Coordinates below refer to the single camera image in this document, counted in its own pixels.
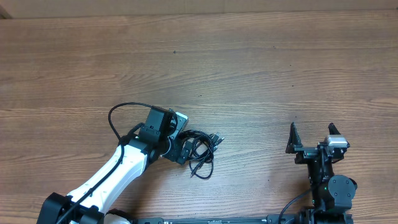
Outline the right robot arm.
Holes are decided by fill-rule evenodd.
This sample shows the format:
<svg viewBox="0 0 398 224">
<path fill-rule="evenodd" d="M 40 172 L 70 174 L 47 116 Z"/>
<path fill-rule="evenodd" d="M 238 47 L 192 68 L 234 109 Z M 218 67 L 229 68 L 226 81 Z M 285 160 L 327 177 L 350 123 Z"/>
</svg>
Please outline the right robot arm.
<svg viewBox="0 0 398 224">
<path fill-rule="evenodd" d="M 323 141 L 314 147 L 305 147 L 295 123 L 290 125 L 285 152 L 295 155 L 296 164 L 307 166 L 310 188 L 282 209 L 279 223 L 353 223 L 352 216 L 346 212 L 353 206 L 358 185 L 352 178 L 333 172 L 333 164 L 345 158 L 350 144 L 333 123 L 328 125 L 328 130 L 329 135 Z M 312 205 L 288 217 L 285 214 L 287 209 L 308 194 L 312 196 Z"/>
</svg>

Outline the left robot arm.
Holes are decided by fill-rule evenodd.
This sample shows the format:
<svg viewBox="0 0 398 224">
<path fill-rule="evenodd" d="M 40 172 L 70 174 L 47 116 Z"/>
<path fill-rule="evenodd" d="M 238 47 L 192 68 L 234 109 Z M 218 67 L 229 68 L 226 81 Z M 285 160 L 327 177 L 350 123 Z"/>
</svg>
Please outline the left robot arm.
<svg viewBox="0 0 398 224">
<path fill-rule="evenodd" d="M 54 192 L 45 199 L 38 223 L 104 223 L 124 189 L 158 158 L 187 160 L 178 138 L 187 124 L 186 115 L 151 106 L 146 121 L 118 137 L 111 159 L 90 179 L 68 195 Z"/>
</svg>

